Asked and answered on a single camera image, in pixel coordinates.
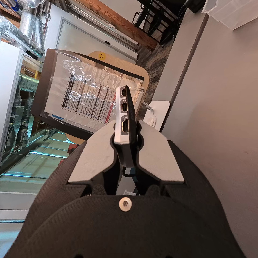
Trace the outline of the wooden beam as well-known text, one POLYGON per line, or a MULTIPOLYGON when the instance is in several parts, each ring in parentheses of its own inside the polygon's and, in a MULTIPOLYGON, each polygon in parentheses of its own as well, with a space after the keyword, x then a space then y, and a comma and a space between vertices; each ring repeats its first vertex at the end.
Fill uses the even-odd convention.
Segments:
POLYGON ((78 2, 105 19, 107 22, 112 23, 118 31, 133 39, 148 50, 153 51, 156 48, 156 40, 147 36, 144 31, 135 27, 131 22, 126 20, 124 17, 116 13, 101 1, 78 0, 78 2))

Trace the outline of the black box device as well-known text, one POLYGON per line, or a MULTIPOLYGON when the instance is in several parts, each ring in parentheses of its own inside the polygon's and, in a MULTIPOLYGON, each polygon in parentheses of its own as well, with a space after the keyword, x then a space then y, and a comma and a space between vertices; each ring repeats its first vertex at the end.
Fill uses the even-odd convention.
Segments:
POLYGON ((185 7, 193 13, 197 13, 205 5, 206 0, 186 0, 185 7))

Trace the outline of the dark brown panel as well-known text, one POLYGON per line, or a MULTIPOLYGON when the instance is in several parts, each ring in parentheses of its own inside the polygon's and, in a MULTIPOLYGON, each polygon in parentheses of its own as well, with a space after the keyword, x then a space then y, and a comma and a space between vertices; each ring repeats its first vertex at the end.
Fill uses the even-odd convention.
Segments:
POLYGON ((66 134, 80 138, 82 140, 88 140, 92 136, 92 132, 86 129, 81 129, 66 122, 62 122, 61 120, 58 120, 54 117, 50 117, 47 112, 44 111, 49 95, 49 89, 52 83, 51 77, 54 75, 57 54, 59 52, 68 53, 72 56, 80 56, 80 54, 78 53, 58 49, 48 49, 46 51, 40 80, 34 94, 34 101, 31 107, 31 113, 33 116, 38 117, 41 121, 45 122, 53 128, 56 128, 66 134))

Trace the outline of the silver ventilation ducts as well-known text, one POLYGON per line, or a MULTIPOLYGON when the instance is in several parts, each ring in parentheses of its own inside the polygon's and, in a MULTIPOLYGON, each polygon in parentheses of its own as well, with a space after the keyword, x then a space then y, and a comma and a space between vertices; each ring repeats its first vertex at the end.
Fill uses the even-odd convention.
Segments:
POLYGON ((37 58, 45 55, 42 11, 45 1, 1 1, 1 6, 14 11, 20 18, 20 27, 16 27, 1 15, 0 39, 24 52, 30 52, 37 58))

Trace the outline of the white sign stand base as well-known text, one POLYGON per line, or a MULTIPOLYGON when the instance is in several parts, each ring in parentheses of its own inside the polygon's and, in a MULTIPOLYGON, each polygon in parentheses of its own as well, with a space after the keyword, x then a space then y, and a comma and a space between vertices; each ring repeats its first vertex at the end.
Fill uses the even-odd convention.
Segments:
POLYGON ((169 110, 170 102, 166 100, 152 101, 149 105, 144 101, 142 103, 147 107, 143 121, 160 131, 169 110))

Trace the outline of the glass partition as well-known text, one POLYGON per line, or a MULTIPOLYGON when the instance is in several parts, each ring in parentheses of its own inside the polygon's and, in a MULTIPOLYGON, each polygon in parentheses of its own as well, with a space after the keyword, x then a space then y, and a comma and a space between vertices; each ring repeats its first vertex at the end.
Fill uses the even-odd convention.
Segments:
POLYGON ((1 181, 45 181, 79 146, 71 142, 64 132, 32 115, 42 67, 42 62, 21 55, 1 153, 1 181))

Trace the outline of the silver and black HDMI switch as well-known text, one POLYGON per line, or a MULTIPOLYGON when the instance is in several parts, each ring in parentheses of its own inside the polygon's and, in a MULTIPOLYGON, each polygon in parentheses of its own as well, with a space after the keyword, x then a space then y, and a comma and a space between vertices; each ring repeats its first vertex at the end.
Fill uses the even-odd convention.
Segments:
POLYGON ((130 89, 127 85, 116 89, 116 123, 114 146, 120 164, 126 168, 136 166, 137 123, 130 89))

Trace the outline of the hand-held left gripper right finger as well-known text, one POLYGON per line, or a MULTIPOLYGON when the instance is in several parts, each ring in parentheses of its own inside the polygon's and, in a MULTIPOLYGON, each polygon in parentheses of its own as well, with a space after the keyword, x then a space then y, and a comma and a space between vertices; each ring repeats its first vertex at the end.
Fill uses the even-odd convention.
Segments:
POLYGON ((183 184, 184 177, 166 137, 144 121, 138 125, 142 142, 137 152, 138 168, 161 184, 183 184))

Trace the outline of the black metal rack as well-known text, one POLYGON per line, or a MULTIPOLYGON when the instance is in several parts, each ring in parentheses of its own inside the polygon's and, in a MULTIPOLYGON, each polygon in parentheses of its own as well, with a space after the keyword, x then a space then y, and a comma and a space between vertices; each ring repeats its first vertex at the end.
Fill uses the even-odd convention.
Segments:
POLYGON ((133 25, 154 39, 162 48, 174 40, 179 31, 179 18, 160 1, 138 0, 140 11, 133 17, 133 25))

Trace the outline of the clear plastic bin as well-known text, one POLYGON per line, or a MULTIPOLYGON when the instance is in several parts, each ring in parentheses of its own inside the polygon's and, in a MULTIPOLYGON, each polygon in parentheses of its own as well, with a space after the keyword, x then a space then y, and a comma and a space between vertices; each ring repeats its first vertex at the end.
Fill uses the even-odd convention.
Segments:
POLYGON ((234 30, 258 18, 258 1, 207 0, 202 13, 234 30))

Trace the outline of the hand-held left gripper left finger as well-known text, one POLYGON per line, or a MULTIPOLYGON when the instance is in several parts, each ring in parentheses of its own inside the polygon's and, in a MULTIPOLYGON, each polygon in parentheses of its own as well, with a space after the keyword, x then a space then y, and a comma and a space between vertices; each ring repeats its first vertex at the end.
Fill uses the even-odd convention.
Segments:
POLYGON ((103 173, 117 159, 112 144, 115 122, 109 122, 89 138, 68 179, 69 184, 104 184, 103 173))

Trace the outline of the light wooden rounded board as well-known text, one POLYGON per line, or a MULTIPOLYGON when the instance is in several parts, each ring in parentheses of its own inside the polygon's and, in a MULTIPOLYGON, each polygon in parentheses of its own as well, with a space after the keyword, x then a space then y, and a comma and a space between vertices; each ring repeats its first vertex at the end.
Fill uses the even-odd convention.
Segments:
MULTIPOLYGON (((88 56, 92 57, 92 58, 95 58, 95 59, 98 59, 98 54, 100 52, 102 52, 102 51, 94 51, 94 52, 91 52, 88 56)), ((108 63, 112 66, 116 66, 117 68, 120 68, 120 69, 123 69, 125 71, 128 71, 128 72, 131 72, 133 74, 144 77, 144 80, 143 80, 143 83, 142 83, 142 88, 144 89, 144 92, 140 93, 140 99, 137 100, 136 107, 135 107, 135 116, 137 117, 137 114, 138 114, 138 112, 140 110, 140 107, 141 107, 141 103, 143 101, 144 95, 145 95, 146 90, 147 90, 148 85, 149 85, 149 75, 148 75, 147 71, 144 68, 142 68, 142 67, 140 67, 136 64, 132 64, 132 63, 127 62, 125 60, 119 59, 115 56, 109 55, 107 53, 105 53, 105 54, 106 54, 106 58, 105 58, 105 60, 103 60, 105 63, 108 63)))

